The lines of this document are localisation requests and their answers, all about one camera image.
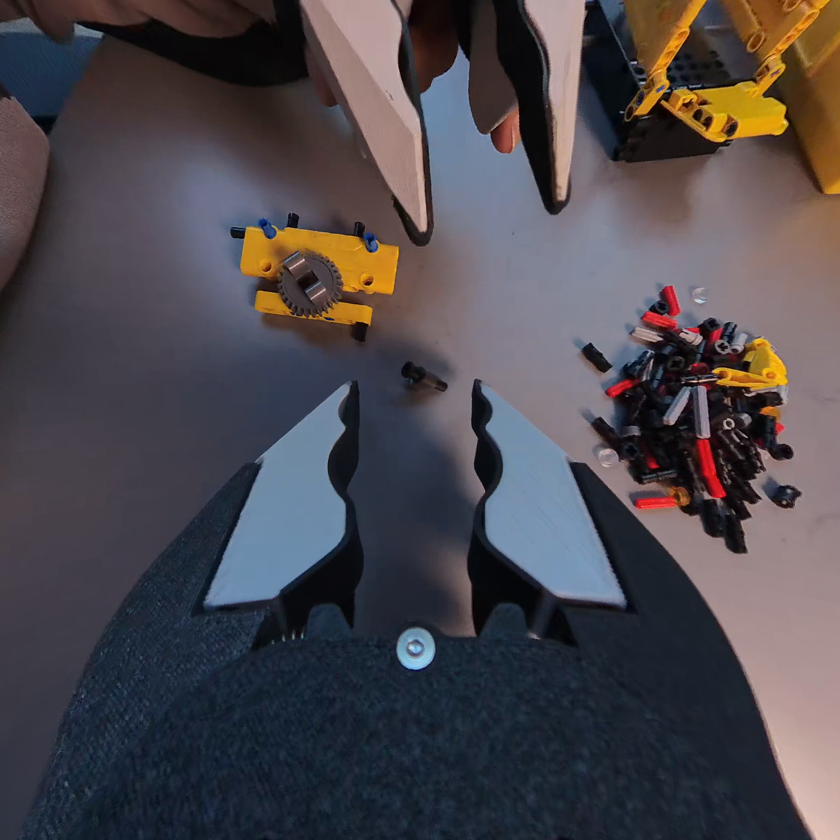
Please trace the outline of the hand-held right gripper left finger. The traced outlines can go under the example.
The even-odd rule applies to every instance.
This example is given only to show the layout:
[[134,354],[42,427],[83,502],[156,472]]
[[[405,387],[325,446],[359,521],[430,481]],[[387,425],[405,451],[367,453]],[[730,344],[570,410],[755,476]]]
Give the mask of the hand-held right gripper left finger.
[[203,597],[208,611],[268,607],[281,631],[334,604],[354,623],[364,552],[349,488],[360,388],[347,381],[270,446]]

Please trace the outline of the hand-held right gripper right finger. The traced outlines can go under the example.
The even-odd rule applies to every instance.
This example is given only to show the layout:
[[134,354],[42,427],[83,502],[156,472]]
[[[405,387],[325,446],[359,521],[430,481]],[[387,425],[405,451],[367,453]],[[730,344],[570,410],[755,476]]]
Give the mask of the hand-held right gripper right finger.
[[513,605],[530,636],[572,636],[567,607],[629,607],[560,446],[486,382],[471,388],[473,467],[481,487],[467,557],[472,622]]

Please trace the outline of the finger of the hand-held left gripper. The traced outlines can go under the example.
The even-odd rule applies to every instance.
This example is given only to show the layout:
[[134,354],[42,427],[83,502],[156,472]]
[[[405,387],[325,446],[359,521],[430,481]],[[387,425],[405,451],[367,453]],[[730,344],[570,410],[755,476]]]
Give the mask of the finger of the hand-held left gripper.
[[304,33],[411,242],[434,231],[427,132],[408,25],[412,2],[302,1]]
[[519,130],[542,204],[571,197],[584,1],[495,1],[497,55],[518,101]]

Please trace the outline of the yellow gear block assembly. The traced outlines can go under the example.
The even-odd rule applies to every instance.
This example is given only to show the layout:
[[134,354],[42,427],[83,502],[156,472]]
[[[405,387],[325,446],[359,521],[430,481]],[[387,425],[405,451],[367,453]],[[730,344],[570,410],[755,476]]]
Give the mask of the yellow gear block assembly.
[[391,296],[400,250],[382,242],[362,222],[348,234],[301,226],[297,213],[284,224],[261,217],[232,226],[240,246],[239,268],[256,283],[254,309],[273,319],[348,328],[364,343],[374,310],[365,296]]

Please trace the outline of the black axle connector pin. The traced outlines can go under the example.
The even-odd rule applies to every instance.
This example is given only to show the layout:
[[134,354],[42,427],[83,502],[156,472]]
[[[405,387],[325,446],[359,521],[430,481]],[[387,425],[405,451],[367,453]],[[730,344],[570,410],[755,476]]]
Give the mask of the black axle connector pin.
[[415,388],[430,389],[436,392],[446,392],[448,384],[437,374],[427,368],[417,365],[411,361],[404,363],[401,369],[401,376],[407,383]]

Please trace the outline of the person's left forearm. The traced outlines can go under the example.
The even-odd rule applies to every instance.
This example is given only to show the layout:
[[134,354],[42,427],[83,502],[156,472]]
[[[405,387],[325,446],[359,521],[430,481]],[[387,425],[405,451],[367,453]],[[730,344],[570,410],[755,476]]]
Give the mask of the person's left forearm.
[[275,23],[271,1],[2,1],[1,20],[29,19],[61,43],[76,25],[128,27],[155,21],[198,37],[242,35],[258,22]]

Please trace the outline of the grey desk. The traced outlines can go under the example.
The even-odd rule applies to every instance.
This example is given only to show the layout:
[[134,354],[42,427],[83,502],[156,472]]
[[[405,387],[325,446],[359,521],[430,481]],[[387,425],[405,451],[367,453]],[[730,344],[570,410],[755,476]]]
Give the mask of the grey desk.
[[[466,552],[481,487],[470,391],[487,382],[627,508],[584,414],[612,404],[579,354],[614,365],[644,304],[736,321],[787,364],[783,434],[733,554],[696,518],[638,519],[696,584],[754,687],[816,838],[838,838],[838,196],[794,136],[708,159],[611,162],[581,90],[570,204],[545,213],[525,154],[476,131],[466,63],[423,97],[435,230],[403,234],[338,110],[307,82],[246,89],[103,42],[51,134],[45,203],[2,298],[2,838],[17,838],[61,715],[110,617],[244,462],[342,383],[360,385],[350,489],[364,545],[356,626],[471,634]],[[261,217],[400,250],[367,339],[267,318],[232,226]],[[690,299],[694,287],[708,302]],[[405,362],[447,382],[410,386]]]

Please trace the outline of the yellow black robot model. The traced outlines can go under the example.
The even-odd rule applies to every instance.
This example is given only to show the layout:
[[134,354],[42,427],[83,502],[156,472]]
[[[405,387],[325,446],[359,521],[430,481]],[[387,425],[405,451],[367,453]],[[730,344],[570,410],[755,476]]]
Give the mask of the yellow black robot model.
[[612,161],[712,155],[778,136],[772,89],[814,78],[838,49],[838,2],[587,2],[583,67],[609,124]]

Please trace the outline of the pile of small building pieces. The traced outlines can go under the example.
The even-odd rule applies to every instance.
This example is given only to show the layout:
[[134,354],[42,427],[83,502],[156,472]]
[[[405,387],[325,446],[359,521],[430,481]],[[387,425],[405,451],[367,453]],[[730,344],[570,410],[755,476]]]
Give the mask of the pile of small building pieces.
[[641,350],[604,390],[622,424],[595,416],[602,452],[645,489],[639,511],[678,509],[734,554],[761,496],[767,461],[795,456],[782,439],[789,376],[771,341],[735,321],[689,324],[662,286],[629,337]]

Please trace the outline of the yellow storage bin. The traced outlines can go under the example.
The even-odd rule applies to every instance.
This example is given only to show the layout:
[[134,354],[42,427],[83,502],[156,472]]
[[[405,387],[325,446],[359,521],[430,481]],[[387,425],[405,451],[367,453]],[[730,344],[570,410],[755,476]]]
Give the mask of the yellow storage bin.
[[778,87],[824,194],[839,193],[839,2],[721,2],[751,61],[753,98]]

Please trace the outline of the person's dark blue trousers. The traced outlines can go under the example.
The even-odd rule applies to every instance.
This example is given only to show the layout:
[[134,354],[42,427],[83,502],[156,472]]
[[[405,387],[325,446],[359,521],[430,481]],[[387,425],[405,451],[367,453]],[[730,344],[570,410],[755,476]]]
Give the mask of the person's dark blue trousers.
[[49,134],[101,42],[101,33],[79,25],[57,43],[28,18],[3,23],[2,88]]

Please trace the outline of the person's beige hoodie torso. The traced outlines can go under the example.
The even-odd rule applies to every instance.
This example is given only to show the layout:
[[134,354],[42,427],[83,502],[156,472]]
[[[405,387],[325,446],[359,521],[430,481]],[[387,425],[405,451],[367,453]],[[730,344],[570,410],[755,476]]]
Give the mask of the person's beige hoodie torso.
[[1,89],[1,288],[35,230],[49,168],[49,141],[21,103]]

